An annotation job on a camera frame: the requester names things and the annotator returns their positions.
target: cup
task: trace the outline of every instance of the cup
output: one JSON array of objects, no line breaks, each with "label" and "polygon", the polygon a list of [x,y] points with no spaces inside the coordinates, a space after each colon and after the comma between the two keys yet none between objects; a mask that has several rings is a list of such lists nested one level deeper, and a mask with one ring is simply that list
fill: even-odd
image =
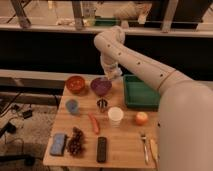
[{"label": "cup", "polygon": [[112,127],[119,127],[124,113],[119,107],[111,107],[108,110],[109,122]]},{"label": "cup", "polygon": [[74,99],[70,99],[66,102],[66,108],[70,114],[78,114],[78,102]]}]

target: utensil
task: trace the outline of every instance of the utensil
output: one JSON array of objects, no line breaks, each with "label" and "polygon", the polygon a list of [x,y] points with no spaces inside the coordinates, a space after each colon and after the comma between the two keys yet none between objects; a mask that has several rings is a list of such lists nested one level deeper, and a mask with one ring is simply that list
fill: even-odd
[{"label": "utensil", "polygon": [[152,157],[153,157],[154,162],[155,162],[155,167],[156,167],[156,170],[158,170],[158,147],[157,147],[157,143],[155,142],[154,139],[150,139],[149,142],[150,142]]},{"label": "utensil", "polygon": [[97,106],[100,109],[101,113],[105,112],[105,110],[107,109],[107,105],[108,105],[108,102],[103,98],[97,101]]},{"label": "utensil", "polygon": [[149,164],[149,156],[148,156],[148,150],[146,146],[146,134],[145,133],[140,133],[141,140],[143,141],[144,144],[144,155],[145,155],[145,163],[148,165]]}]

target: bowl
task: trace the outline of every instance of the bowl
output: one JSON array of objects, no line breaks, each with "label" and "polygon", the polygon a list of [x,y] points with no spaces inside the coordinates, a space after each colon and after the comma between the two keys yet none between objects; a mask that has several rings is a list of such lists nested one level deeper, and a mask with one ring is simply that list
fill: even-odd
[{"label": "bowl", "polygon": [[74,94],[80,93],[86,85],[85,79],[78,75],[69,77],[65,84],[67,89]]},{"label": "bowl", "polygon": [[112,83],[106,77],[98,77],[92,80],[90,87],[96,95],[102,97],[111,89]]}]

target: orange bowl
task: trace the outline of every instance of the orange bowl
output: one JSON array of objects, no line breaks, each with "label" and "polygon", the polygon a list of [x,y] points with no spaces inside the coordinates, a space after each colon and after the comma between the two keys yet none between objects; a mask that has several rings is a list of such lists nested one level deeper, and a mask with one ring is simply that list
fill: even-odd
[{"label": "orange bowl", "polygon": [[78,75],[69,77],[65,84],[67,89],[74,94],[80,93],[86,85],[85,79]]}]

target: orange carrot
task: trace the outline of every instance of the orange carrot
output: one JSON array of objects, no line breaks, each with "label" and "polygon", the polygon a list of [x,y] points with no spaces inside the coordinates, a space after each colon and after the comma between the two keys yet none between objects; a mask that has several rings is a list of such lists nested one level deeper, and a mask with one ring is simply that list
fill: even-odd
[{"label": "orange carrot", "polygon": [[98,124],[97,119],[95,118],[95,116],[93,114],[88,114],[88,116],[89,116],[89,118],[91,120],[94,133],[95,134],[99,134],[100,129],[99,129],[99,124]]}]

